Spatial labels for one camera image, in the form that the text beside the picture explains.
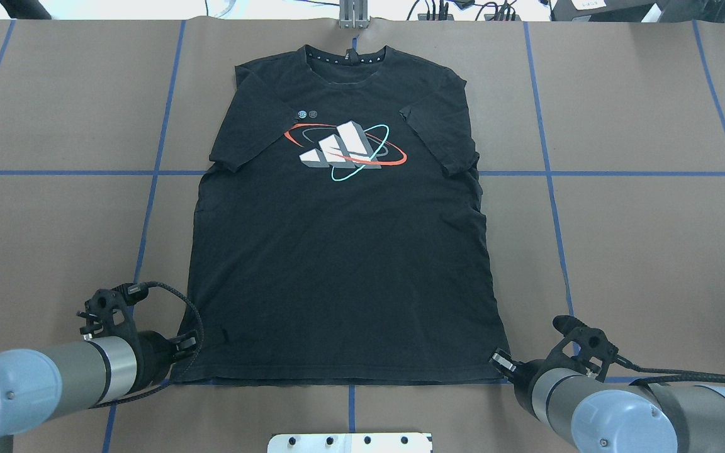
black t-shirt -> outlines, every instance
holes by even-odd
[[[205,347],[173,381],[497,379],[488,360],[508,346],[466,81],[389,47],[304,46],[236,76],[195,209]]]

light blue orbit line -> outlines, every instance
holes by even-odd
[[[371,158],[377,157],[377,154],[380,151],[382,151],[382,147],[385,146],[385,142],[388,141],[389,135],[391,135],[391,128],[388,127],[388,125],[386,125],[386,124],[377,124],[376,126],[371,126],[368,129],[365,129],[364,132],[371,131],[371,129],[375,129],[377,127],[384,127],[385,128],[385,138],[383,138],[382,140],[379,141],[379,147],[377,147],[377,149],[374,150],[374,154],[371,155]],[[332,181],[335,181],[335,182],[345,181],[348,178],[353,177],[354,175],[356,175],[360,170],[365,169],[365,166],[366,166],[366,164],[361,165],[358,169],[354,170],[349,175],[347,175],[345,177],[342,177],[340,179],[334,177],[334,167],[332,167]]]

light blue joint cap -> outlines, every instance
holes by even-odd
[[[676,453],[670,419],[652,402],[624,390],[587,396],[572,415],[572,439],[582,453]]]
[[[45,422],[62,392],[60,371],[48,356],[31,349],[0,352],[0,437]]]

graphic print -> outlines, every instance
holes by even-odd
[[[332,181],[345,181],[356,175],[363,169],[380,169],[383,166],[396,166],[406,163],[408,156],[395,144],[388,141],[390,127],[385,124],[363,129],[354,121],[333,126],[331,124],[296,124],[289,131],[284,133],[288,140],[300,147],[305,147],[298,140],[293,138],[293,132],[298,130],[301,137],[308,143],[315,143],[314,131],[336,130],[337,134],[317,141],[317,147],[299,155],[302,164],[307,167],[319,169],[320,167],[331,167]],[[385,137],[379,138],[369,131],[385,129]],[[400,153],[399,160],[381,160],[389,157],[392,151]],[[348,169],[350,173],[339,176],[335,174],[337,169]]]

